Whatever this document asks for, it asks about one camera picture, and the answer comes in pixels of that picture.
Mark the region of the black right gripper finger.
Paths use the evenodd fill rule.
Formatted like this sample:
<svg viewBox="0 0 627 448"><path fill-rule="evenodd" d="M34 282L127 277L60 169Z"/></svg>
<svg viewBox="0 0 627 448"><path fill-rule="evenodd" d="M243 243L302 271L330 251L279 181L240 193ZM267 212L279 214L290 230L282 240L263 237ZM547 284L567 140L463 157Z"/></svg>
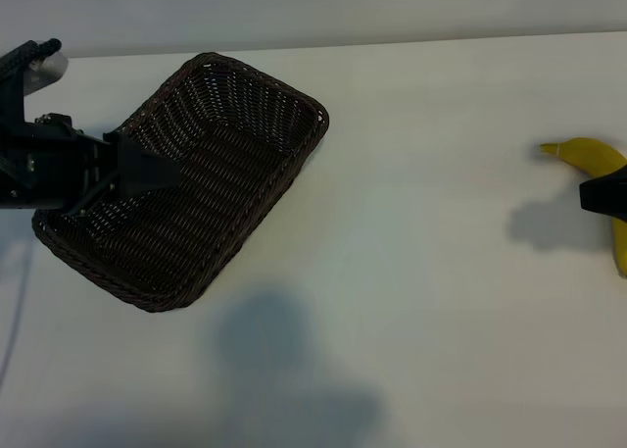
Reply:
<svg viewBox="0 0 627 448"><path fill-rule="evenodd" d="M579 186L581 197L618 197L626 194L626 167L589 179Z"/></svg>
<svg viewBox="0 0 627 448"><path fill-rule="evenodd" d="M626 220L626 196L625 195L592 195L580 194L580 203L583 210Z"/></svg>

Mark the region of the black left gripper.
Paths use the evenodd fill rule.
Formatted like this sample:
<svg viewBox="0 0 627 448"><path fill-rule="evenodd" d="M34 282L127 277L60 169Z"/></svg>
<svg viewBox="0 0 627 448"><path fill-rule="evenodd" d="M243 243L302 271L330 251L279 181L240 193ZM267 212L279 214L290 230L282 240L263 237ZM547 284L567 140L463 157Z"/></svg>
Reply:
<svg viewBox="0 0 627 448"><path fill-rule="evenodd" d="M145 149L126 135L88 136L66 115L29 123L1 120L1 207L75 213L85 210L121 172L120 197L176 188L177 161Z"/></svg>

